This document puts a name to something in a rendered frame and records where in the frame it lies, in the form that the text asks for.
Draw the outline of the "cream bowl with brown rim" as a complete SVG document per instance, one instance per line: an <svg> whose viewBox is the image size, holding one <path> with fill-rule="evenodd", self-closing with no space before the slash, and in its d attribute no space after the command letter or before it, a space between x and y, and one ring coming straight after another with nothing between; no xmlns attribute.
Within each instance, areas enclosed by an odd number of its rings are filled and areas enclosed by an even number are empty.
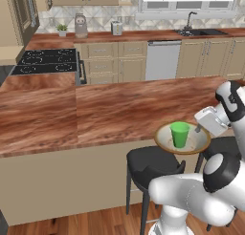
<svg viewBox="0 0 245 235"><path fill-rule="evenodd" d="M199 154L206 150L211 143L210 133L201 128L199 132L196 132L196 124L189 123L189 134L186 145L183 148L176 148L173 144L172 134L170 130L170 124L162 125L155 133L154 140L158 146L165 151L177 154L177 155L194 155Z"/></svg>

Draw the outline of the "beige base cupboards under sink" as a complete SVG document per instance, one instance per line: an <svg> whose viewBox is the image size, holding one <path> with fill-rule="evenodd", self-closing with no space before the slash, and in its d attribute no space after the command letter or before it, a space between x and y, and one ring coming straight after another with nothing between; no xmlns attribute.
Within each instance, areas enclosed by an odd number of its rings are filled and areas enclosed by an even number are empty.
<svg viewBox="0 0 245 235"><path fill-rule="evenodd" d="M224 76L245 77L245 37L184 39L177 66L177 78Z"/></svg>

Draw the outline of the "green cup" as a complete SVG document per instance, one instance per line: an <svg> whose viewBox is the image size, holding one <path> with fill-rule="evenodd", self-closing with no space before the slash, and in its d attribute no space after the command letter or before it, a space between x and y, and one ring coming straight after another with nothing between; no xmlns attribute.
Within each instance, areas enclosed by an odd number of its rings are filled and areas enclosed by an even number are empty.
<svg viewBox="0 0 245 235"><path fill-rule="evenodd" d="M174 146L183 148L187 142L189 125L183 121L176 121L170 124L170 131Z"/></svg>

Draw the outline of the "black sink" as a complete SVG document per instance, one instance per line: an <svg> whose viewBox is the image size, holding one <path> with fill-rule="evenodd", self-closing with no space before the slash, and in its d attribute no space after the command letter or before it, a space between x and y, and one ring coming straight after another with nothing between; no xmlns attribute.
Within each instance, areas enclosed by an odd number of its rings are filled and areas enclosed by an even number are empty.
<svg viewBox="0 0 245 235"><path fill-rule="evenodd" d="M216 29L192 29L192 30L175 30L182 36L203 36L203 35L227 35L227 33Z"/></svg>

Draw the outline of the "small potted green plant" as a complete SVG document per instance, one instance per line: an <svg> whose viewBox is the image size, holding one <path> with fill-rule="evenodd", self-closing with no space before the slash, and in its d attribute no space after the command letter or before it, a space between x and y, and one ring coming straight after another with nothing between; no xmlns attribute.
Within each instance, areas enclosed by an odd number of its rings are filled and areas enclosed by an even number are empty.
<svg viewBox="0 0 245 235"><path fill-rule="evenodd" d="M62 37L64 37L67 33L67 26L66 25L59 24L56 26L56 29L58 31L58 34Z"/></svg>

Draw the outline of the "dark metal tap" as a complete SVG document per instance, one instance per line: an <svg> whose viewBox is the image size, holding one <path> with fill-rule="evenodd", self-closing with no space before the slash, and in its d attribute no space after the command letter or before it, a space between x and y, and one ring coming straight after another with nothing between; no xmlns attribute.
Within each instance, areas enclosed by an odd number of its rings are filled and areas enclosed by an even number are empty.
<svg viewBox="0 0 245 235"><path fill-rule="evenodd" d="M193 14L196 15L197 12L191 11L191 12L189 13L189 16L188 16L188 23L187 23L187 25L185 26L185 30L186 30L186 31L192 29L192 26L191 26L191 24L190 24L190 17L191 17Z"/></svg>

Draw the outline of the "silver dishwasher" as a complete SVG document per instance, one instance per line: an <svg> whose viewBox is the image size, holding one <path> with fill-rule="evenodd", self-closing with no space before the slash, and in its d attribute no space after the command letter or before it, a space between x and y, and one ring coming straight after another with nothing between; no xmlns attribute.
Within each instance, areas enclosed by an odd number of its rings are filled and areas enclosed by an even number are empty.
<svg viewBox="0 0 245 235"><path fill-rule="evenodd" d="M146 80L173 79L176 77L181 41L148 41Z"/></svg>

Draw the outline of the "brown coffee machine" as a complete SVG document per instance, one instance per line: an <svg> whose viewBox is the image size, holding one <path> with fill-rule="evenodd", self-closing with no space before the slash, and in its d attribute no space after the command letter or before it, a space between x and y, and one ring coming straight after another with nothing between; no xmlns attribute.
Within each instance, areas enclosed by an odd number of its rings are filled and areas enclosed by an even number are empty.
<svg viewBox="0 0 245 235"><path fill-rule="evenodd" d="M75 16L75 34L76 38L88 37L86 17L82 13L77 13Z"/></svg>

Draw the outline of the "tall brown cabinet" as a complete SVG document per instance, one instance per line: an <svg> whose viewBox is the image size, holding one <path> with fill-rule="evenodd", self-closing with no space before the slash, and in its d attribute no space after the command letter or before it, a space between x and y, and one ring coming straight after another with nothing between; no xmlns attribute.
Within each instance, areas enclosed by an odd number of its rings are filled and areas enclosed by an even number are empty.
<svg viewBox="0 0 245 235"><path fill-rule="evenodd" d="M26 47L38 27L35 0L0 0L1 47Z"/></svg>

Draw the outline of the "black oven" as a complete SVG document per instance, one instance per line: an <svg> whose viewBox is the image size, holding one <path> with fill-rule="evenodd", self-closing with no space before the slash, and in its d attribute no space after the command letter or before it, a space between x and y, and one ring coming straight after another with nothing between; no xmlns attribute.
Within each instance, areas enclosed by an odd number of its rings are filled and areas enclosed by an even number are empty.
<svg viewBox="0 0 245 235"><path fill-rule="evenodd" d="M77 74L76 74L76 85L81 86L87 83L86 72L84 61L80 58L80 54L77 53Z"/></svg>

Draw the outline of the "black hob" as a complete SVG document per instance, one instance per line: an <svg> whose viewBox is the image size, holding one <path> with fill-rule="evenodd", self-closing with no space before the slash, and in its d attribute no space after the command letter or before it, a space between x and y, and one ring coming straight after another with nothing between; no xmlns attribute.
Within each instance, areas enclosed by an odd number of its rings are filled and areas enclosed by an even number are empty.
<svg viewBox="0 0 245 235"><path fill-rule="evenodd" d="M12 69L11 75L37 75L78 70L76 49L27 50Z"/></svg>

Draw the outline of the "beige base cupboards with drawers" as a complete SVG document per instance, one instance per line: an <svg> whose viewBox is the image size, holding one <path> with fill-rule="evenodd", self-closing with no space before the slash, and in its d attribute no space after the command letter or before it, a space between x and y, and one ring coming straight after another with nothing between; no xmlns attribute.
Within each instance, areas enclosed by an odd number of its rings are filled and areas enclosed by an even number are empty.
<svg viewBox="0 0 245 235"><path fill-rule="evenodd" d="M77 43L88 84L145 80L146 42Z"/></svg>

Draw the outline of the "beige island base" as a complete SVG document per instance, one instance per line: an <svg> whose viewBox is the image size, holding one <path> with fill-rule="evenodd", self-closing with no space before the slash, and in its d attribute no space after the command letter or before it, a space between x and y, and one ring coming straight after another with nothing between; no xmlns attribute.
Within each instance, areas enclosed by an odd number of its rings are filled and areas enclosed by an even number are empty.
<svg viewBox="0 0 245 235"><path fill-rule="evenodd" d="M63 134L0 129L0 211L8 225L126 204L126 154L153 131L93 142Z"/></svg>

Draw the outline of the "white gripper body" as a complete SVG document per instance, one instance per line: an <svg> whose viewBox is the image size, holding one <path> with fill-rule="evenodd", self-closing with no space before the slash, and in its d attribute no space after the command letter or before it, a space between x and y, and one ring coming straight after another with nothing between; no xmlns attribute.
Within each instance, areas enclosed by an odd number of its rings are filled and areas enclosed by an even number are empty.
<svg viewBox="0 0 245 235"><path fill-rule="evenodd" d="M208 106L194 115L199 125L218 137L228 130L230 120L222 106Z"/></svg>

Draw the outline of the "window with white blinds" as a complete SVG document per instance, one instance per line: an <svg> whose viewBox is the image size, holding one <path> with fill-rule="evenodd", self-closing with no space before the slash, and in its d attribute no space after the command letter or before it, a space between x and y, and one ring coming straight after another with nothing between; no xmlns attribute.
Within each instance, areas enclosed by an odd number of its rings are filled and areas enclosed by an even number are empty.
<svg viewBox="0 0 245 235"><path fill-rule="evenodd" d="M136 20L234 18L239 0L139 0Z"/></svg>

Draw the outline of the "silver toaster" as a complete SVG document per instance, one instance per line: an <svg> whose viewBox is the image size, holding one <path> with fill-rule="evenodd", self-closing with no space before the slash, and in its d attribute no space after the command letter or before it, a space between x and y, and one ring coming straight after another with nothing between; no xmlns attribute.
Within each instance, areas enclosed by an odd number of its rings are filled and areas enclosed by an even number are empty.
<svg viewBox="0 0 245 235"><path fill-rule="evenodd" d="M119 21L111 22L111 33L113 35L121 35L123 33L123 23Z"/></svg>

